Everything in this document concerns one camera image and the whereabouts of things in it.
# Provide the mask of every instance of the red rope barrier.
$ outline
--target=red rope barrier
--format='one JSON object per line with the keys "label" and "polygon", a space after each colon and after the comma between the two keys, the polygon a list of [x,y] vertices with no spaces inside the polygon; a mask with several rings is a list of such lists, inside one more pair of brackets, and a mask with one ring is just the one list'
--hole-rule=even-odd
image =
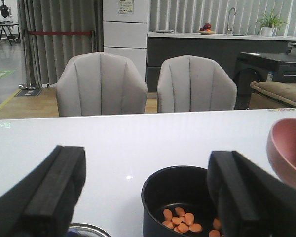
{"label": "red rope barrier", "polygon": [[28,34],[45,36],[85,36],[90,35],[91,31],[28,31]]}

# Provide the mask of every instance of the tall white cabinet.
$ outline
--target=tall white cabinet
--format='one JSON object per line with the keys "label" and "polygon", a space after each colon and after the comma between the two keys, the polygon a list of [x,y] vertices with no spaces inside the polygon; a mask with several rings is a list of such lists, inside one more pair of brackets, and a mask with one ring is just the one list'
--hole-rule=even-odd
{"label": "tall white cabinet", "polygon": [[130,58],[145,80],[149,0],[133,0],[127,14],[119,2],[103,1],[104,52]]}

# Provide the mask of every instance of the label sticker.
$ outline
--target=label sticker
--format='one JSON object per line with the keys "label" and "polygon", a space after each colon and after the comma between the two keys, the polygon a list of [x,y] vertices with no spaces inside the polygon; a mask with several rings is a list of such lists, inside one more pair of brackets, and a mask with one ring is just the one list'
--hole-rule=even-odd
{"label": "label sticker", "polygon": [[0,127],[11,128],[11,123],[5,122],[4,124],[0,124]]}
{"label": "label sticker", "polygon": [[266,81],[272,81],[273,80],[274,73],[273,72],[268,72]]}
{"label": "label sticker", "polygon": [[134,14],[134,0],[118,0],[118,14]]}
{"label": "label sticker", "polygon": [[267,111],[271,112],[280,112],[280,111],[294,111],[293,108],[279,108],[279,109],[267,109]]}

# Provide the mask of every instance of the plant pot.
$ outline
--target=plant pot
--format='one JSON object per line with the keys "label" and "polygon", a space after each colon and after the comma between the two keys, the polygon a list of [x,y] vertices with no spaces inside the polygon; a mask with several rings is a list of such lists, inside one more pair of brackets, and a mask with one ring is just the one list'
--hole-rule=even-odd
{"label": "plant pot", "polygon": [[262,27],[261,35],[262,36],[272,36],[274,32],[274,28],[272,27]]}

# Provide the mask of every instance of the black appliance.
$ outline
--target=black appliance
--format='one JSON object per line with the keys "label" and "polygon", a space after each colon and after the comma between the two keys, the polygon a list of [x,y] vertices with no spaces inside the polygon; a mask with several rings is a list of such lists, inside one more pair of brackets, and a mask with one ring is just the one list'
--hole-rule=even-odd
{"label": "black appliance", "polygon": [[236,107],[247,108],[253,81],[296,83],[296,56],[285,53],[246,53],[237,56],[234,82],[238,87]]}

